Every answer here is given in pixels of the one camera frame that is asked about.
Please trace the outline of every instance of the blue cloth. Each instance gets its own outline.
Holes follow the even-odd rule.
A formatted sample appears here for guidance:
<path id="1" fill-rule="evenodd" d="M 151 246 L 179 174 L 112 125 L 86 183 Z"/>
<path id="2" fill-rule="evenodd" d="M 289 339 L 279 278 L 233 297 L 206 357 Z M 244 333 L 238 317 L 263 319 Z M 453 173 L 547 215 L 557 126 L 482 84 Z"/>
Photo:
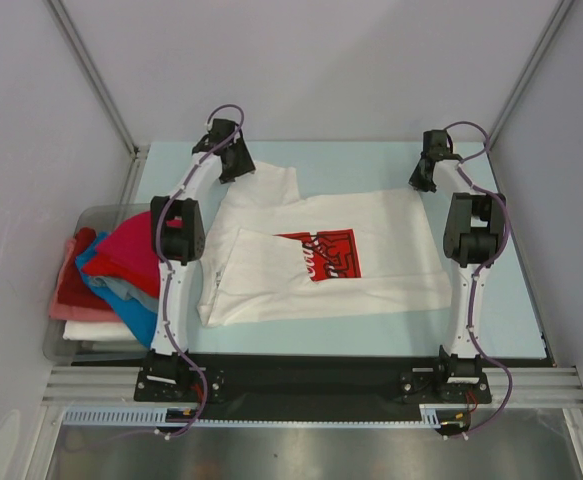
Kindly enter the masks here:
<path id="1" fill-rule="evenodd" d="M 158 315 L 144 308 L 135 298 L 122 300 L 109 287 L 94 284 L 90 281 L 88 275 L 82 273 L 82 267 L 96 256 L 97 252 L 95 251 L 95 247 L 107 236 L 108 234 L 106 232 L 100 233 L 93 243 L 89 245 L 89 248 L 76 257 L 75 264 L 78 267 L 82 280 L 91 291 L 111 306 L 113 311 L 118 314 L 142 345 L 150 348 L 151 342 L 153 341 L 153 334 L 155 333 L 155 326 L 158 322 Z"/>

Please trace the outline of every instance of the white wall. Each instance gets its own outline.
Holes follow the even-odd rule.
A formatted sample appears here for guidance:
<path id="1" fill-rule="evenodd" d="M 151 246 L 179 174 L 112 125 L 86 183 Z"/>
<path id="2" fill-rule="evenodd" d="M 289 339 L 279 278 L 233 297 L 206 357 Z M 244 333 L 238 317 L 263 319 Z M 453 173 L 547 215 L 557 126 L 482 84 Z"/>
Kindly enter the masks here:
<path id="1" fill-rule="evenodd" d="M 83 209 L 116 201 L 127 166 L 44 3 L 0 2 L 0 420 L 21 413 L 11 474 L 50 368 L 42 335 L 63 241 Z"/>
<path id="2" fill-rule="evenodd" d="M 549 340 L 583 382 L 583 1 L 494 152 Z"/>
<path id="3" fill-rule="evenodd" d="M 491 127 L 557 0 L 65 0 L 140 143 L 224 102 L 252 140 Z M 469 129 L 458 140 L 479 140 Z"/>

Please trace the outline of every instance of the clear plastic container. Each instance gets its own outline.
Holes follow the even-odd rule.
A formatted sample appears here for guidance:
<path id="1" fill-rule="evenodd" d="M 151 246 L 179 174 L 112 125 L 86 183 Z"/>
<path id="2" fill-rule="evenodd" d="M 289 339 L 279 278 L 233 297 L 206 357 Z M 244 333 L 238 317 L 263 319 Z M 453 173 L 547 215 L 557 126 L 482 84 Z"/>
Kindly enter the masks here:
<path id="1" fill-rule="evenodd" d="M 149 210 L 148 204 L 110 205 L 85 210 L 76 225 L 77 232 L 91 227 L 96 232 L 111 232 L 120 223 L 138 213 Z M 63 320 L 49 319 L 42 351 L 44 356 L 56 364 L 72 362 L 112 362 L 143 358 L 146 348 L 137 341 L 92 342 L 65 340 Z"/>

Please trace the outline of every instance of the white t-shirt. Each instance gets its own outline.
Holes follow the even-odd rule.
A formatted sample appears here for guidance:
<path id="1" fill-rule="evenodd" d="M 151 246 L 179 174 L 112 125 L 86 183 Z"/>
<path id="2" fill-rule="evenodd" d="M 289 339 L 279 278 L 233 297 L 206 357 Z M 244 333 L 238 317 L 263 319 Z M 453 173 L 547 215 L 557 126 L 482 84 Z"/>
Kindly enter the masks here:
<path id="1" fill-rule="evenodd" d="M 295 169 L 256 168 L 229 188 L 207 235 L 198 305 L 204 325 L 450 305 L 418 193 L 302 199 Z"/>

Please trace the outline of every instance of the light blue tabletop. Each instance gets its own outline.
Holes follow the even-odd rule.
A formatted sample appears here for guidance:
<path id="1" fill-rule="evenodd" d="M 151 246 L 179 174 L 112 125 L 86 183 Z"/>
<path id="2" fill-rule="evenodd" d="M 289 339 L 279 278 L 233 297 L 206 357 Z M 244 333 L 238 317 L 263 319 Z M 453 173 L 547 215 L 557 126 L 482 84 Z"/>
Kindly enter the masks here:
<path id="1" fill-rule="evenodd" d="M 417 142 L 248 142 L 247 146 L 254 160 L 296 167 L 303 197 L 407 187 L 422 149 Z M 148 203 L 154 195 L 166 195 L 189 166 L 192 147 L 187 142 L 152 144 L 135 202 Z M 477 143 L 456 145 L 464 156 L 480 148 Z M 470 161 L 466 170 L 478 185 L 495 189 L 486 157 Z M 202 205 L 207 228 L 226 189 L 218 183 Z M 442 253 L 449 199 L 439 192 L 423 194 L 422 201 L 442 264 L 449 271 L 450 261 Z M 444 309 L 205 328 L 196 311 L 201 291 L 198 267 L 187 316 L 192 352 L 436 356 L 449 320 L 449 310 Z M 489 276 L 482 315 L 481 343 L 490 355 L 546 356 L 512 242 Z"/>

